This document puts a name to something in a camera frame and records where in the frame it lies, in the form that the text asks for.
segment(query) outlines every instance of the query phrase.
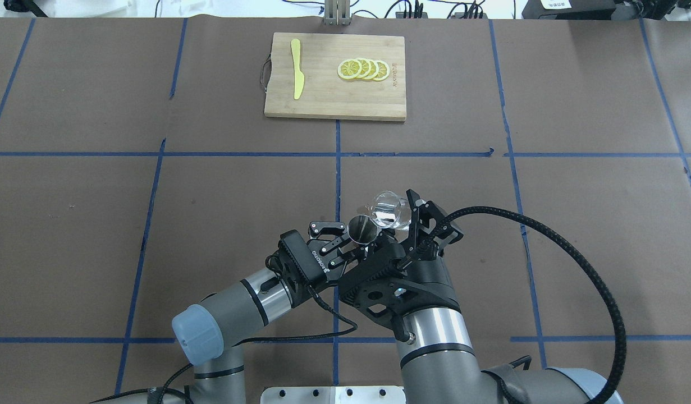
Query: metal bracket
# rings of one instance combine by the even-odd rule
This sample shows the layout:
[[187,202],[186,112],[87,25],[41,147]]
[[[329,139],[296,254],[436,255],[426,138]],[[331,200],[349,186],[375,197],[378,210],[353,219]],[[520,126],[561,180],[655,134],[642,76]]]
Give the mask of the metal bracket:
[[350,0],[325,0],[325,25],[350,25]]
[[400,386],[326,386],[267,388],[260,404],[405,404]]

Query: robotiq logo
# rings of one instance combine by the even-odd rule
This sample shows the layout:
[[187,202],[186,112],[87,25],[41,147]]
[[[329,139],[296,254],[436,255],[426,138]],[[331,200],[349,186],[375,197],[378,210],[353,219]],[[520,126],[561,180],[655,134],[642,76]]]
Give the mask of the robotiq logo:
[[330,272],[330,269],[328,269],[328,268],[325,266],[325,264],[323,263],[322,259],[320,259],[320,256],[318,256],[318,253],[316,253],[316,251],[311,251],[311,253],[312,253],[313,256],[315,257],[315,260],[316,260],[316,261],[318,262],[318,264],[320,265],[320,268],[323,268],[323,272],[324,272],[324,273],[329,273],[329,272]]

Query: clear glass cup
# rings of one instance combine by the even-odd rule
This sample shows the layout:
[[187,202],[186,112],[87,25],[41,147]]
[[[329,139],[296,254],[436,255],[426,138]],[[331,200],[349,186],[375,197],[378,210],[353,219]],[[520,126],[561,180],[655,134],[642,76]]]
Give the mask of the clear glass cup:
[[378,227],[406,231],[410,225],[411,215],[408,200],[395,192],[381,192],[365,208]]

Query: black rubber ring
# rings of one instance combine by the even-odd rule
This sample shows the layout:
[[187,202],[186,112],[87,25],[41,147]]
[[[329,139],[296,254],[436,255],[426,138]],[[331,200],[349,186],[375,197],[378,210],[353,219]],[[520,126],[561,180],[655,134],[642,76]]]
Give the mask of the black rubber ring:
[[473,356],[475,355],[473,348],[468,347],[468,345],[465,345],[464,343],[435,343],[434,345],[428,345],[427,347],[417,348],[417,350],[414,350],[411,353],[408,353],[406,356],[403,356],[402,360],[400,360],[400,368],[404,368],[404,366],[407,365],[409,361],[414,360],[418,356],[423,356],[428,353],[431,354],[433,352],[438,351],[463,351],[470,353]]
[[253,299],[255,307],[258,308],[260,318],[263,319],[263,326],[265,327],[266,325],[268,325],[268,314],[266,314],[266,310],[263,308],[263,304],[260,303],[258,295],[255,294],[253,287],[250,286],[250,283],[248,283],[248,281],[246,281],[245,279],[240,279],[240,283],[242,283],[243,286],[245,286],[245,289],[248,290],[248,293],[250,293],[250,298]]
[[194,379],[214,379],[214,378],[220,378],[221,376],[228,376],[230,374],[236,374],[239,373],[240,371],[243,371],[245,366],[240,365],[238,368],[232,368],[229,370],[221,370],[221,371],[211,371],[211,373],[196,373],[193,375]]

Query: light blue joint cap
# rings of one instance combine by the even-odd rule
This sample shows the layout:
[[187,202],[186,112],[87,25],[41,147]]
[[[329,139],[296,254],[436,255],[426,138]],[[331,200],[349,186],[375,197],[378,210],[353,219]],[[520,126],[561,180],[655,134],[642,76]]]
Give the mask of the light blue joint cap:
[[194,366],[223,354],[223,334],[218,323],[202,305],[190,305],[171,322],[178,343]]
[[[559,371],[559,373],[564,374],[568,379],[574,381],[574,384],[587,395],[589,399],[593,399],[605,386],[607,379],[603,378],[596,371],[591,371],[587,369],[578,368],[548,368],[551,370]],[[625,404],[622,401],[620,394],[615,391],[605,404]]]

